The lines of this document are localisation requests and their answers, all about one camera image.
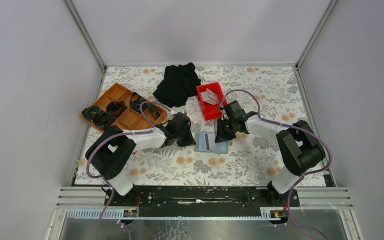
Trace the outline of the grey-green card holder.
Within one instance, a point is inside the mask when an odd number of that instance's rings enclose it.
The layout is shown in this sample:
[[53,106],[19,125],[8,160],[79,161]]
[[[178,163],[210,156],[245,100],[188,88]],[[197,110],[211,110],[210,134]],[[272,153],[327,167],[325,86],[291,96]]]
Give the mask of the grey-green card holder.
[[199,131],[195,134],[194,140],[196,142],[194,151],[201,153],[227,154],[229,147],[232,145],[232,141],[216,143],[216,134],[214,132]]

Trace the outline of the wooden divided organizer tray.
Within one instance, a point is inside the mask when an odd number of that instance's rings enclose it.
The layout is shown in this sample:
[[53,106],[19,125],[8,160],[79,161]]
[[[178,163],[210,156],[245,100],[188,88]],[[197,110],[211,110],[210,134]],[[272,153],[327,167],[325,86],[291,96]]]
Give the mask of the wooden divided organizer tray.
[[[130,108],[130,99],[133,92],[123,85],[115,83],[92,105],[100,107],[102,112],[111,113],[115,117],[115,121],[111,126],[117,126],[122,130],[148,129],[151,124],[161,124],[166,119],[168,116],[166,110],[158,105],[154,105],[160,113],[158,119],[154,119],[149,109],[144,110],[143,113],[138,113]],[[81,118],[98,131],[102,133],[105,131],[97,128],[92,121],[88,121],[82,116]]]

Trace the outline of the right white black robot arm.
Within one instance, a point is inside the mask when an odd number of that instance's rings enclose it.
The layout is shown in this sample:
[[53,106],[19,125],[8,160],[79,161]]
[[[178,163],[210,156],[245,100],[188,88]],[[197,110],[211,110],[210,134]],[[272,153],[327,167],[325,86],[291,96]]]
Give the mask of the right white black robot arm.
[[217,143],[231,141],[237,133],[260,136],[277,143],[284,166],[267,185],[266,198],[273,206],[281,205],[300,177],[326,157],[320,139],[304,120],[288,125],[262,119],[255,111],[245,112],[236,100],[219,109],[222,116],[217,120]]

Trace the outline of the credit cards stack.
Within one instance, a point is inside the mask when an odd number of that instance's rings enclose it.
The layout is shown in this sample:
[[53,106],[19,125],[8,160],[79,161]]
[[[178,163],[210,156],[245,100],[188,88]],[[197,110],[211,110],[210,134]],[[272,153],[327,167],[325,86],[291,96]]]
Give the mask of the credit cards stack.
[[218,105],[220,103],[218,94],[206,88],[200,93],[202,101],[210,105]]

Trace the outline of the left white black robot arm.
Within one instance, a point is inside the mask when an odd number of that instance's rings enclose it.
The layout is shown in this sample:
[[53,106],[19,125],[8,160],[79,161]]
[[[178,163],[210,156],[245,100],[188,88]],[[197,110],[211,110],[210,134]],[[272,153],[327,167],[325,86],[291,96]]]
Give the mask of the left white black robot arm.
[[135,200],[134,184],[122,173],[132,153],[177,144],[178,147],[196,144],[191,132],[191,120],[178,112],[166,124],[142,130],[122,130],[112,125],[86,151],[86,168],[94,167],[116,192],[116,199],[124,206]]

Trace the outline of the red plastic bin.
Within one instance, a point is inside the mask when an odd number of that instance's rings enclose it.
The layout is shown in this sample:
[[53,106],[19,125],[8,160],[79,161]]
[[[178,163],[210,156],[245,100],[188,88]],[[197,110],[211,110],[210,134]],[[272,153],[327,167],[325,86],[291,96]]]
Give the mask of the red plastic bin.
[[198,85],[196,91],[204,119],[209,121],[220,118],[222,112],[219,104],[224,97],[221,85],[218,82]]

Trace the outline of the white card with black stripe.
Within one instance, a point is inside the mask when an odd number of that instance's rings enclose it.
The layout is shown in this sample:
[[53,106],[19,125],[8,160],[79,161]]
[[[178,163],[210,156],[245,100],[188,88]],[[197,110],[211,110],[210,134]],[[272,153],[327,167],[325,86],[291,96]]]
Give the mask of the white card with black stripe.
[[217,149],[216,135],[214,133],[202,133],[202,149],[205,151],[215,151]]

